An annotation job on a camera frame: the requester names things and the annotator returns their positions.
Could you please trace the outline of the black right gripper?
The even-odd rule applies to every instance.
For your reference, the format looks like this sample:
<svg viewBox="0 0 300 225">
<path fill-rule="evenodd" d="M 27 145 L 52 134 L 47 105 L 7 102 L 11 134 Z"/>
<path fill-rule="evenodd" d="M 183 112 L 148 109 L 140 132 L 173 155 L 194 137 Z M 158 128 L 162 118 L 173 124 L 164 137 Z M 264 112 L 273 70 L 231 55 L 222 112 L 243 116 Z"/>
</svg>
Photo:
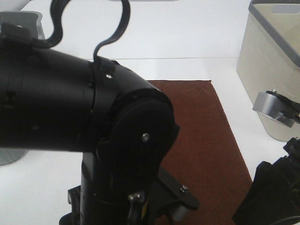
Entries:
<svg viewBox="0 0 300 225">
<path fill-rule="evenodd" d="M 300 221 L 300 139 L 284 146 L 287 155 L 261 162 L 232 219 L 237 225 L 295 225 Z"/>
</svg>

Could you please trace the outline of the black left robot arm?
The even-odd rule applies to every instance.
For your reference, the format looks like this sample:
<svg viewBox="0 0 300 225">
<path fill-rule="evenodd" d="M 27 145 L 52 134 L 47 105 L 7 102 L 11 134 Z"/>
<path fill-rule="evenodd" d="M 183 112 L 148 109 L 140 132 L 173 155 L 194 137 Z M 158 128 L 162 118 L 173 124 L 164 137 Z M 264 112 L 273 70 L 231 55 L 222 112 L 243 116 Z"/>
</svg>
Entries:
<svg viewBox="0 0 300 225">
<path fill-rule="evenodd" d="M 145 224 L 178 132 L 169 98 L 129 68 L 35 47 L 27 29 L 2 25 L 1 147 L 82 152 L 81 186 L 60 224 Z"/>
</svg>

